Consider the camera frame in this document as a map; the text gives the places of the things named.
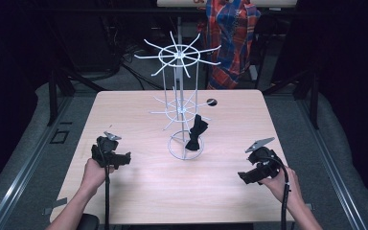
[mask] gray carpet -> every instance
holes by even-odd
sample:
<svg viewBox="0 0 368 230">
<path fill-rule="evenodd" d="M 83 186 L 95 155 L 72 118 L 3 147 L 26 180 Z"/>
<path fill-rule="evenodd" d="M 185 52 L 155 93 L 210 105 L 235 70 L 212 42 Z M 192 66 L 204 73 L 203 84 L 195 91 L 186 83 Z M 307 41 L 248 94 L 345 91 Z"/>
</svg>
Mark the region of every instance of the gray carpet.
<svg viewBox="0 0 368 230">
<path fill-rule="evenodd" d="M 279 51 L 281 42 L 274 42 L 272 47 L 274 50 L 268 52 L 269 57 L 264 69 L 261 89 L 269 87 L 270 71 L 273 69 L 276 52 Z M 152 68 L 155 68 L 150 62 L 137 64 L 136 61 L 133 61 L 128 65 L 143 76 L 148 76 L 153 72 Z M 204 83 L 202 70 L 200 70 L 200 77 L 199 88 L 202 88 Z M 152 80 L 161 84 L 160 78 L 152 78 Z M 96 83 L 112 90 L 141 90 L 138 80 L 124 68 L 121 68 L 120 72 L 112 78 L 98 80 Z M 42 215 L 43 209 L 51 207 L 57 199 L 63 178 L 95 99 L 95 92 L 91 89 L 78 82 L 74 82 L 74 85 L 77 89 L 74 98 L 67 100 L 59 95 L 60 99 L 65 104 L 68 102 L 69 105 L 52 127 L 50 137 L 41 144 L 38 164 L 32 176 L 26 181 L 27 186 L 21 191 L 21 196 L 16 200 L 13 208 L 8 211 L 8 218 L 2 219 L 0 226 L 3 226 L 3 229 L 44 229 L 49 224 L 49 215 Z M 22 170 L 31 154 L 34 154 L 39 148 L 39 140 L 47 133 L 46 124 L 49 121 L 47 85 L 43 85 L 36 93 L 39 96 L 39 105 L 33 120 L 0 176 L 0 204 L 16 179 L 17 173 Z M 322 151 L 312 134 L 311 124 L 305 119 L 307 115 L 302 109 L 304 102 L 296 102 L 292 99 L 287 89 L 278 96 L 268 96 L 265 99 L 288 164 L 299 174 L 304 198 L 307 203 L 314 205 L 313 213 L 320 224 L 324 229 L 352 229 L 324 167 L 324 161 L 321 158 Z M 317 133 L 322 136 L 330 150 L 368 229 L 368 191 L 352 166 L 346 137 L 330 105 L 323 97 L 320 97 L 318 112 L 320 130 Z M 50 144 L 54 136 L 53 132 L 56 130 L 68 131 L 63 144 Z M 255 223 L 255 229 L 280 229 L 280 223 Z"/>
</svg>

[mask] black bow tie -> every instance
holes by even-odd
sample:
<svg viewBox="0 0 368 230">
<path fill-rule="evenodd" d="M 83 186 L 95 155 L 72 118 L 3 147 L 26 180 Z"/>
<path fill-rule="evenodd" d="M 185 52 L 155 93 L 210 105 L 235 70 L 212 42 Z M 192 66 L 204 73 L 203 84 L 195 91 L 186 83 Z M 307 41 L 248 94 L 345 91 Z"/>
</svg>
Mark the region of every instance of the black bow tie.
<svg viewBox="0 0 368 230">
<path fill-rule="evenodd" d="M 190 128 L 190 141 L 185 146 L 187 150 L 199 150 L 198 136 L 208 128 L 208 123 L 201 120 L 201 116 L 195 115 L 194 126 Z"/>
</svg>

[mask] table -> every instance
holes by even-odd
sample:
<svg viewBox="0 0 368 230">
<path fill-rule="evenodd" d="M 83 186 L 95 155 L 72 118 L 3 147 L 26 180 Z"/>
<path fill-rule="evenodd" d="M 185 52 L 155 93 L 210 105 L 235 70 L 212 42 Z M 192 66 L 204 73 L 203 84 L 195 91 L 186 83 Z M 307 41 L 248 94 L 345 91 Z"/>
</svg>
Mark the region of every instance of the table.
<svg viewBox="0 0 368 230">
<path fill-rule="evenodd" d="M 207 0 L 157 0 L 157 7 L 205 7 Z M 260 8 L 294 8 L 297 0 L 252 0 Z"/>
<path fill-rule="evenodd" d="M 193 91 L 184 91 L 189 97 Z M 172 99 L 173 92 L 167 91 Z M 129 165 L 110 175 L 111 224 L 234 223 L 280 221 L 281 203 L 266 186 L 246 185 L 237 172 L 254 167 L 244 151 L 256 140 L 275 137 L 266 146 L 286 164 L 265 100 L 257 90 L 198 90 L 198 104 L 208 117 L 202 134 L 204 150 L 192 160 L 179 160 L 168 151 L 170 136 L 181 124 L 163 128 L 164 91 L 104 91 L 97 95 L 82 132 L 58 199 L 71 199 L 81 184 L 91 147 L 104 131 L 122 137 L 116 153 L 131 151 Z M 85 213 L 104 223 L 104 184 Z M 53 220 L 63 206 L 54 209 Z"/>
</svg>

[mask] red and blue plaid shirt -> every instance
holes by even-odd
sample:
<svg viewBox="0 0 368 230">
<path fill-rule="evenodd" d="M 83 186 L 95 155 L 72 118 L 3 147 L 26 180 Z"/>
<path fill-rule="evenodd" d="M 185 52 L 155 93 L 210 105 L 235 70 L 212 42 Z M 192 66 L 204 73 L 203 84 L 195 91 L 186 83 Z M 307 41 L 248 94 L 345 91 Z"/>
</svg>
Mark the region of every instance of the red and blue plaid shirt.
<svg viewBox="0 0 368 230">
<path fill-rule="evenodd" d="M 250 46 L 255 25 L 260 17 L 256 6 L 248 0 L 208 0 L 207 48 L 220 49 L 212 53 L 208 89 L 232 89 L 249 67 Z"/>
</svg>

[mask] person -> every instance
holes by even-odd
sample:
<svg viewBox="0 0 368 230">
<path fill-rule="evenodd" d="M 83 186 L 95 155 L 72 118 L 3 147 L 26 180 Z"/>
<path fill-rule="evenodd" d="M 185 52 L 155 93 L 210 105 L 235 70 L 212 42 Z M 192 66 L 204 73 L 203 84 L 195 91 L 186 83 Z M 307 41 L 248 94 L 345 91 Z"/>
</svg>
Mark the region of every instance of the person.
<svg viewBox="0 0 368 230">
<path fill-rule="evenodd" d="M 98 162 L 89 158 L 85 164 L 82 182 L 76 194 L 46 230 L 70 230 L 79 226 L 85 206 L 105 181 L 105 170 Z"/>
<path fill-rule="evenodd" d="M 301 229 L 322 229 L 317 222 L 311 210 L 307 207 L 301 194 L 298 176 L 294 170 L 286 166 L 288 180 L 291 192 L 288 193 L 287 209 L 294 217 L 296 223 Z M 109 169 L 110 173 L 114 172 L 113 168 Z M 53 220 L 46 230 L 69 230 L 76 229 L 80 223 L 80 219 L 88 201 L 94 196 L 98 188 L 105 181 L 105 171 L 92 158 L 88 159 L 85 164 L 84 174 L 79 189 L 74 197 L 65 206 L 62 212 Z M 279 200 L 283 200 L 283 192 L 285 186 L 285 174 L 280 171 L 274 178 L 265 178 L 259 181 Z"/>
<path fill-rule="evenodd" d="M 316 220 L 315 216 L 312 214 L 309 207 L 304 202 L 303 196 L 301 194 L 300 184 L 298 182 L 297 173 L 291 168 L 285 166 L 288 181 L 289 181 L 289 189 L 288 200 L 287 200 L 287 209 L 294 217 L 295 222 L 301 229 L 322 229 Z M 266 187 L 273 193 L 273 195 L 282 202 L 283 193 L 285 188 L 285 173 L 280 170 L 279 174 L 274 178 L 265 178 L 261 181 L 262 184 L 266 185 Z"/>
</svg>

